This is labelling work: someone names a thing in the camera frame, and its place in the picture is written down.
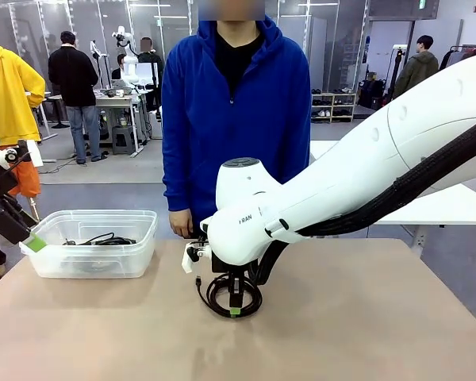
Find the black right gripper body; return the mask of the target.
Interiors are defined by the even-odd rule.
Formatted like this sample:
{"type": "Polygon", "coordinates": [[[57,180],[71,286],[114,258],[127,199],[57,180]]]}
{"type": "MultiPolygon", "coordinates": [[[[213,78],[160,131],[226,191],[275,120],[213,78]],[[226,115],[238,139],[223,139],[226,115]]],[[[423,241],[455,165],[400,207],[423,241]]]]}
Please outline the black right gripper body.
{"type": "Polygon", "coordinates": [[[259,261],[253,260],[245,265],[226,264],[220,260],[215,254],[211,258],[212,272],[216,274],[225,274],[233,285],[235,281],[249,279],[253,284],[257,284],[259,273],[259,261]]]}

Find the person's right hand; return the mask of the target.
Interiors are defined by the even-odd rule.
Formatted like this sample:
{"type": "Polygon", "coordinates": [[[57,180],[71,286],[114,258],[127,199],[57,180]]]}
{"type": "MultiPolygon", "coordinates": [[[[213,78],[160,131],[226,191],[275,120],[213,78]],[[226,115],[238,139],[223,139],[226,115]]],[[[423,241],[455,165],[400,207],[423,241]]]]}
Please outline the person's right hand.
{"type": "Polygon", "coordinates": [[[194,232],[192,215],[189,209],[169,212],[169,223],[174,234],[191,238],[194,232]]]}

